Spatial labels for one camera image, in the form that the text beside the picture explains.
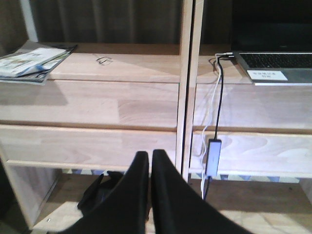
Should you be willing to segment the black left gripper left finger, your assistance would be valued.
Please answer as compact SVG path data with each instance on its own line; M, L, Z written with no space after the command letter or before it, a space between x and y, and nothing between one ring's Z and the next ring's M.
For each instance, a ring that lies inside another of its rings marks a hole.
M138 151L129 169L107 198L61 234L144 234L149 158Z

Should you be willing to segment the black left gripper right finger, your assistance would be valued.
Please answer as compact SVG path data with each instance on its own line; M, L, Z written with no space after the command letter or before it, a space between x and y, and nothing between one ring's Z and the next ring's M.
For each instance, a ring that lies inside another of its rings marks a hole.
M247 234L187 184L163 149L153 151L152 207L157 234Z

